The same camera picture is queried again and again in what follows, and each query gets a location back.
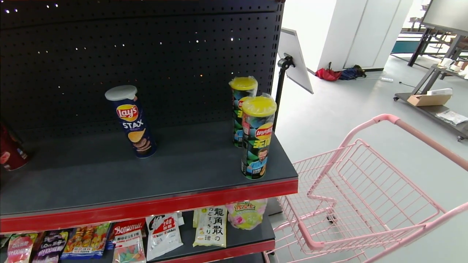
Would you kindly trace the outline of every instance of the lay's stax can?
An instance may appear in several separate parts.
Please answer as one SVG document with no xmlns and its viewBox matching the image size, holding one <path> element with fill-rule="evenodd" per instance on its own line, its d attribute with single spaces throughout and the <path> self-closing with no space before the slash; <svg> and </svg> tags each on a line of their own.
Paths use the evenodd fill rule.
<svg viewBox="0 0 468 263">
<path fill-rule="evenodd" d="M 266 96 L 248 98 L 242 104 L 241 168 L 248 179 L 260 179 L 266 173 L 276 108 L 276 102 Z"/>
<path fill-rule="evenodd" d="M 138 158 L 150 157 L 156 152 L 156 143 L 143 116 L 137 87 L 123 85 L 111 88 L 105 94 L 114 105 L 120 124 Z"/>
<path fill-rule="evenodd" d="M 258 82 L 250 77 L 235 77 L 229 82 L 233 92 L 233 143 L 242 147 L 242 103 L 247 97 L 255 97 L 257 94 Z"/>
</svg>

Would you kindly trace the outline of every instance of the red canister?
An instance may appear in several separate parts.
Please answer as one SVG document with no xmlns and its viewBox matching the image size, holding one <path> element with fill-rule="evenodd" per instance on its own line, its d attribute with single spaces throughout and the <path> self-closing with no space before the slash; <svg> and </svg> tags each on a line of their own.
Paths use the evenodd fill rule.
<svg viewBox="0 0 468 263">
<path fill-rule="evenodd" d="M 8 171 L 16 170 L 29 161 L 29 156 L 21 145 L 10 136 L 3 124 L 0 133 L 0 153 L 0 164 Z"/>
</svg>

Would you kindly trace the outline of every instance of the white plastic lid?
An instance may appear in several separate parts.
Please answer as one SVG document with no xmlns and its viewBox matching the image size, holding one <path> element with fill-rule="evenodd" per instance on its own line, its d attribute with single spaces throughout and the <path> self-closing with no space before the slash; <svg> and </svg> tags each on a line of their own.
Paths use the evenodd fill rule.
<svg viewBox="0 0 468 263">
<path fill-rule="evenodd" d="M 132 85 L 122 85 L 111 88 L 110 90 L 106 91 L 106 99 L 116 102 L 121 101 L 124 99 L 133 100 L 137 93 L 137 87 Z"/>
</svg>

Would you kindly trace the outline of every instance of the red shelf edge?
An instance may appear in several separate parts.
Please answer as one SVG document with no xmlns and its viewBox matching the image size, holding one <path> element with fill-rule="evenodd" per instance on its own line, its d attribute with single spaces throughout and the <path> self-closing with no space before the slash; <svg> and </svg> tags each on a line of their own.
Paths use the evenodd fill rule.
<svg viewBox="0 0 468 263">
<path fill-rule="evenodd" d="M 256 200 L 297 193 L 298 178 L 288 181 L 260 184 L 204 192 L 181 197 L 149 200 L 131 204 L 56 212 L 41 215 L 0 218 L 0 234 L 34 233 L 40 231 L 115 222 L 149 215 L 186 211 L 199 207 L 225 205 L 244 200 Z"/>
<path fill-rule="evenodd" d="M 166 261 L 159 261 L 158 263 L 175 263 L 175 262 L 190 262 L 190 263 L 204 263 L 212 262 L 230 257 L 243 256 L 247 254 L 260 253 L 267 250 L 275 249 L 275 240 L 268 240 L 246 246 L 239 246 L 235 248 L 220 249 L 213 252 L 202 253 L 193 256 L 186 256 L 175 258 Z"/>
</svg>

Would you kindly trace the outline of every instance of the black pegboard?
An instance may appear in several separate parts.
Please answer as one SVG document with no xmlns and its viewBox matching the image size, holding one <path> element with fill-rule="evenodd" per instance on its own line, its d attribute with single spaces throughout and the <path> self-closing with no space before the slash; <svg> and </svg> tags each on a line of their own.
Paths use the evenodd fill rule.
<svg viewBox="0 0 468 263">
<path fill-rule="evenodd" d="M 1 3 L 1 114 L 26 139 L 118 131 L 123 84 L 155 126 L 229 119 L 234 76 L 271 92 L 281 4 L 97 2 Z"/>
</svg>

